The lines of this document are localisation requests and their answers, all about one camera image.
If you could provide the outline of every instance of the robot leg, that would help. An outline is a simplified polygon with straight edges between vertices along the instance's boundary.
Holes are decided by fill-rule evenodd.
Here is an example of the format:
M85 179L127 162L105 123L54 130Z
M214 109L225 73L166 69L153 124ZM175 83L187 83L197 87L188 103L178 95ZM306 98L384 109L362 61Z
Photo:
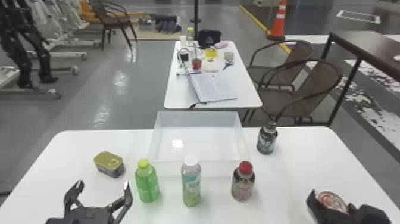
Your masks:
M20 69L18 86L20 88L28 89L35 88L30 80L32 62L30 61L18 36L16 34L1 36L0 45L3 47L7 56L11 58Z
M39 78L41 83L55 83L58 78L51 75L50 53L43 46L43 37L38 33L20 32L21 35L28 41L37 53L40 62Z

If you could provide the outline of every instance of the dark table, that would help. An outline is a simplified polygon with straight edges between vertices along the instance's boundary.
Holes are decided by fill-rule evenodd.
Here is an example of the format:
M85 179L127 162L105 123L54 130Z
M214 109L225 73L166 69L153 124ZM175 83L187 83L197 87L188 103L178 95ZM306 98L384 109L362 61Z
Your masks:
M332 124L347 90L357 73L358 67L363 60L397 81L400 81L400 62L393 59L394 56L400 55L400 42L387 38L375 31L329 32L328 41L326 42L321 56L322 59L326 58L332 42L335 42L337 45L356 55L357 60L339 99L337 99L336 105L327 122L327 126Z

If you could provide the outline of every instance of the green tea bottle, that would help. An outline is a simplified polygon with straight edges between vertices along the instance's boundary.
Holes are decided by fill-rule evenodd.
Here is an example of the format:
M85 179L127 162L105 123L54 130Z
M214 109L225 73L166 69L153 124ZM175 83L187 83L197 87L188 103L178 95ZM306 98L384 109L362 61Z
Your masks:
M160 197L157 174L154 166L149 164L146 158L139 160L135 172L136 186L140 199L145 202L153 202Z
M181 167L183 202L188 207L197 206L201 197L201 166L194 155L185 157Z

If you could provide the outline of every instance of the yellow floor line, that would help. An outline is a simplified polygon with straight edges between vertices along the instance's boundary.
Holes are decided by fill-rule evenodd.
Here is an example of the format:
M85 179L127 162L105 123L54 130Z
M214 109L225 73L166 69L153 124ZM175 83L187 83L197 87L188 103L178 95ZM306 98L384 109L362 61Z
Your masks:
M245 9L243 5L239 5L239 8L241 8L243 12L245 12L263 31L265 31L267 34L271 34L271 32L259 20L257 20L257 18L255 18L254 15L252 15L247 9ZM288 48L288 46L286 46L283 43L280 43L279 46L287 54L290 54L292 52L290 48Z

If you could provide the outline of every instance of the black bag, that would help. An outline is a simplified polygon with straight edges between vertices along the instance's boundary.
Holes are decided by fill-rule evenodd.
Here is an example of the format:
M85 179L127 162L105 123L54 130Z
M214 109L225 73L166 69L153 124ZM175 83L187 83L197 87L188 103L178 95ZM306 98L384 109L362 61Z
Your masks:
M219 30L200 30L197 34L199 46L208 47L221 41L222 33Z

